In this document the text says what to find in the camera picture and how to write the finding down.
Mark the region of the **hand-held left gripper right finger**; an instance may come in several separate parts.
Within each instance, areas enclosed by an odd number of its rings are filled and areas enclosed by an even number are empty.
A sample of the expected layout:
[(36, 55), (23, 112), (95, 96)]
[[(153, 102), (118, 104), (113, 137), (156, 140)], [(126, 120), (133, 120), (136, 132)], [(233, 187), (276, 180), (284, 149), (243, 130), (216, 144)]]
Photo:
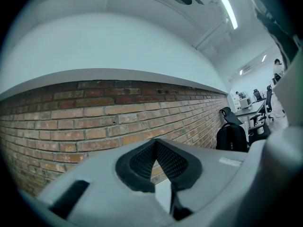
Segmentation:
[(157, 152), (168, 159), (176, 177), (168, 195), (173, 210), (160, 207), (156, 221), (250, 221), (249, 204), (255, 177), (255, 150), (197, 148), (157, 140)]

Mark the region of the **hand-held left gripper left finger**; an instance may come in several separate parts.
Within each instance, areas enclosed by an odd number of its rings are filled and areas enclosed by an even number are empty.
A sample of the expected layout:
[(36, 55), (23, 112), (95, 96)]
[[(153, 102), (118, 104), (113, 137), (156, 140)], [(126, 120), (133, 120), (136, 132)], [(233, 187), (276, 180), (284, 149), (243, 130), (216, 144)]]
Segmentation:
[(151, 174), (155, 162), (170, 171), (178, 161), (179, 144), (172, 140), (105, 150), (52, 181), (38, 200), (60, 226), (168, 227), (175, 219), (157, 200)]

